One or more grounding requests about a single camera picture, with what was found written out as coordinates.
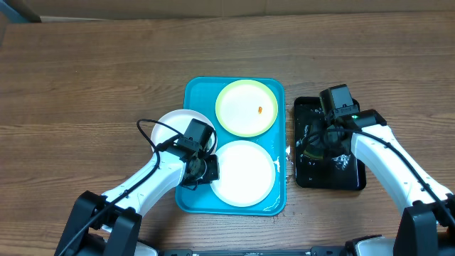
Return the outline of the yellow green scrub sponge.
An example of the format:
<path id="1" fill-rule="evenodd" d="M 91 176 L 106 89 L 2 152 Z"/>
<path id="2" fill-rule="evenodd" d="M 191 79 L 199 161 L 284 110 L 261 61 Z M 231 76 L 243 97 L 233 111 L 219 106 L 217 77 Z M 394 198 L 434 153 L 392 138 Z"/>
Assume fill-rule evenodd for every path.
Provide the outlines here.
<path id="1" fill-rule="evenodd" d="M 320 140 L 306 142 L 304 145 L 303 155 L 310 159 L 323 160 L 328 156 L 327 145 Z"/>

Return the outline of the white plate with ketchup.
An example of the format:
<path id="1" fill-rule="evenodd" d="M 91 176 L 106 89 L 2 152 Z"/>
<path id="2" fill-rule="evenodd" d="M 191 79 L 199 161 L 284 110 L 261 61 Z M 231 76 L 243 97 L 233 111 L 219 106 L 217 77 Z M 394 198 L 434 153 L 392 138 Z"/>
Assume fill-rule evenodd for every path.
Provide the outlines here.
<path id="1" fill-rule="evenodd" d="M 206 124 L 210 125 L 213 129 L 215 129 L 212 122 L 203 114 L 196 112 L 194 110 L 174 110 L 165 114 L 163 117 L 159 119 L 159 122 L 167 124 L 168 126 L 174 128 L 178 132 L 184 134 L 188 128 L 188 125 L 191 123 L 192 119 L 197 119 Z M 164 143 L 166 140 L 174 137 L 176 133 L 161 125 L 155 124 L 152 133 L 151 133 L 151 140 L 155 145 Z M 192 151 L 184 149 L 182 146 L 177 145 L 178 140 L 176 139 L 174 143 L 167 148 L 165 151 L 166 153 L 177 153 L 179 157 L 188 158 L 193 155 Z M 200 156 L 205 156 L 207 153 L 214 154 L 217 147 L 217 143 L 215 142 L 215 135 L 211 134 L 210 139 L 208 141 L 207 146 L 203 150 L 203 153 L 199 153 Z M 164 159 L 164 151 L 160 151 L 159 155 L 161 159 Z"/>

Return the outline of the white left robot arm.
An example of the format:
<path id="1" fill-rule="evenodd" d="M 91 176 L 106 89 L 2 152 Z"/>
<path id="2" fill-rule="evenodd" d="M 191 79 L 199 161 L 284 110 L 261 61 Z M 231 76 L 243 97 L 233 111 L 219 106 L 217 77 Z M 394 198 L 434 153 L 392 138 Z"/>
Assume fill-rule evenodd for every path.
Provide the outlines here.
<path id="1" fill-rule="evenodd" d="M 219 176 L 214 154 L 158 151 L 118 187 L 97 195 L 86 191 L 71 210 L 57 255 L 156 255 L 140 243 L 142 218 L 169 190 L 196 189 Z"/>

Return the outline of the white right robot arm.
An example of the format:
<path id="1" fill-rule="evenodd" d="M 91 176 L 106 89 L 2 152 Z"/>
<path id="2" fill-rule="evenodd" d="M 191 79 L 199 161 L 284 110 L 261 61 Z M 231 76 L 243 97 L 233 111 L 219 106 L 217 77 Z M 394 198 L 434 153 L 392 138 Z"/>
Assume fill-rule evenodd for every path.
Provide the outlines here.
<path id="1" fill-rule="evenodd" d="M 406 152 L 375 110 L 339 116 L 308 140 L 354 155 L 372 171 L 401 212 L 395 238 L 372 235 L 350 240 L 345 245 L 347 255 L 454 254 L 454 193 Z"/>

